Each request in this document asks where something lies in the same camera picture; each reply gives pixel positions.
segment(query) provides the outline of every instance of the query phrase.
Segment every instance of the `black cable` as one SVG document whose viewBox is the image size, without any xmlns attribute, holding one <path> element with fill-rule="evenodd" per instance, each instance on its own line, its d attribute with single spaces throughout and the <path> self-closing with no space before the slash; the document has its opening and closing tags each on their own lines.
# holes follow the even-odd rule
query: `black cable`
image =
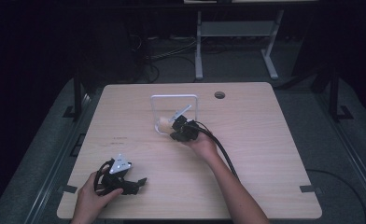
<svg viewBox="0 0 366 224">
<path fill-rule="evenodd" d="M 355 196 L 358 198 L 361 208 L 363 210 L 363 214 L 364 214 L 364 223 L 366 224 L 366 206 L 364 205 L 363 200 L 360 198 L 358 192 L 354 189 L 354 187 L 352 187 L 352 185 L 350 185 L 346 180 L 342 179 L 340 176 L 335 175 L 333 173 L 327 172 L 327 171 L 322 171 L 322 170 L 315 170 L 315 169 L 305 169 L 307 172 L 314 172 L 314 173 L 321 173 L 321 174 L 325 174 L 325 175 L 331 175 L 334 178 L 340 180 L 341 182 L 343 182 L 344 184 L 346 184 L 351 190 L 352 192 L 354 192 Z"/>
<path fill-rule="evenodd" d="M 191 125 L 183 125 L 182 127 L 189 127 L 189 128 L 195 129 L 201 133 L 206 134 L 208 137 L 210 137 L 216 143 L 216 145 L 218 145 L 218 148 L 220 149 L 221 153 L 223 153 L 223 156 L 226 159 L 226 162 L 229 164 L 232 174 L 235 175 L 235 177 L 239 180 L 238 174 L 236 173 L 235 169 L 233 168 L 232 161 L 230 160 L 229 155 L 227 154 L 223 145 L 219 142 L 219 140 L 211 132 L 209 132 L 203 128 L 195 127 L 195 126 L 191 126 Z"/>
</svg>

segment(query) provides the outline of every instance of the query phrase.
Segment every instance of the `gray carpet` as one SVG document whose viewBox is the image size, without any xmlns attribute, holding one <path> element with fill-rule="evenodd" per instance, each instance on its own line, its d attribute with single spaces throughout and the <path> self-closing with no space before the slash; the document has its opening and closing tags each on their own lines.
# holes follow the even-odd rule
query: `gray carpet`
<svg viewBox="0 0 366 224">
<path fill-rule="evenodd" d="M 160 41 L 153 43 L 154 55 L 168 51 L 170 45 L 174 46 L 176 43 L 165 44 Z M 265 81 L 278 86 L 290 80 L 289 75 L 300 43 L 282 42 L 275 45 L 272 58 L 280 75 L 278 80 L 271 80 L 268 77 L 260 56 L 262 46 L 263 42 L 260 41 L 246 48 L 237 45 L 234 48 L 228 46 L 226 51 L 221 50 L 218 53 L 205 52 L 202 82 Z M 194 80 L 193 53 L 181 53 L 177 56 L 153 62 L 160 71 L 155 83 L 184 83 Z M 150 72 L 149 67 L 148 74 L 155 75 L 154 71 Z M 328 101 L 328 92 L 313 94 L 309 89 L 312 80 L 313 78 L 309 77 L 293 88 L 275 91 L 275 94 L 305 168 L 317 170 L 308 171 L 308 175 L 317 188 L 323 216 L 317 220 L 272 220 L 272 223 L 365 223 L 366 190 L 347 156 L 345 145 L 335 131 L 336 124 L 325 112 L 324 104 Z M 144 78 L 137 81 L 137 83 L 146 82 Z M 366 110 L 349 86 L 342 81 L 340 87 L 340 104 L 347 106 L 354 119 L 342 120 L 338 125 L 344 129 L 366 164 Z M 70 155 L 71 151 L 75 148 L 80 135 L 87 131 L 101 93 L 102 88 L 99 88 L 96 93 L 89 96 L 90 99 L 84 104 L 82 116 L 77 122 L 73 122 L 72 119 L 63 118 L 65 109 L 73 104 L 73 82 L 69 81 L 66 84 L 0 200 L 0 223 L 25 223 L 25 220 L 27 223 L 69 223 L 69 220 L 60 220 L 56 216 L 62 198 L 61 186 L 67 183 L 76 161 L 76 157 Z M 53 181 L 47 182 L 47 177 L 54 177 Z M 363 200 L 365 210 L 350 186 Z M 121 222 L 121 220 L 97 220 L 95 223 Z"/>
</svg>

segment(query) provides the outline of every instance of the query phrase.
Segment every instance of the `table top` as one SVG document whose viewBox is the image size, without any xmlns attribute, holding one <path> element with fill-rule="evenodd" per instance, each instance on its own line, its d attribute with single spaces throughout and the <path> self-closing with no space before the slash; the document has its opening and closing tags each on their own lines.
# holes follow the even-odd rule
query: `table top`
<svg viewBox="0 0 366 224">
<path fill-rule="evenodd" d="M 222 91 L 225 98 L 217 99 Z M 119 153 L 133 163 L 125 179 L 148 182 L 121 195 L 101 218 L 230 218 L 216 179 L 182 144 L 154 129 L 150 96 L 195 94 L 198 121 L 221 142 L 242 184 L 268 218 L 318 218 L 322 211 L 289 127 L 268 83 L 191 83 L 106 86 L 68 181 L 80 188 L 91 172 Z M 157 116 L 172 117 L 192 98 L 157 99 Z M 185 113 L 193 118 L 193 106 Z M 77 193 L 63 194 L 58 217 L 71 218 Z"/>
</svg>

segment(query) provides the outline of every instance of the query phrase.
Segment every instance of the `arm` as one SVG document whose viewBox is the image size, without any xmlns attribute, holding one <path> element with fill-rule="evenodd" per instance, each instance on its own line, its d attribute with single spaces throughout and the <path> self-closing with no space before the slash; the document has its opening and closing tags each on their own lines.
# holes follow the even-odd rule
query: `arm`
<svg viewBox="0 0 366 224">
<path fill-rule="evenodd" d="M 92 173 L 84 186 L 78 191 L 75 213 L 71 224 L 91 224 L 102 209 L 113 199 L 122 194 L 122 189 L 115 189 L 105 196 L 96 194 L 93 188 L 96 172 Z"/>
<path fill-rule="evenodd" d="M 212 139 L 199 133 L 195 141 L 183 144 L 191 147 L 209 165 L 235 224 L 269 223 L 262 209 L 221 159 Z"/>
</svg>

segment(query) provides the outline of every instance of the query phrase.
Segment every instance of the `person's left hand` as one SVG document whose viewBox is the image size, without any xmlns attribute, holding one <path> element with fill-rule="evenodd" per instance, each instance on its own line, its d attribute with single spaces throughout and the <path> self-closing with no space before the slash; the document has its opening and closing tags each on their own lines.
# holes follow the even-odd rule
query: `person's left hand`
<svg viewBox="0 0 366 224">
<path fill-rule="evenodd" d="M 92 173 L 84 186 L 78 191 L 75 213 L 71 224 L 93 223 L 102 209 L 113 199 L 122 194 L 122 189 L 115 189 L 104 196 L 99 196 L 94 188 L 96 172 Z"/>
</svg>

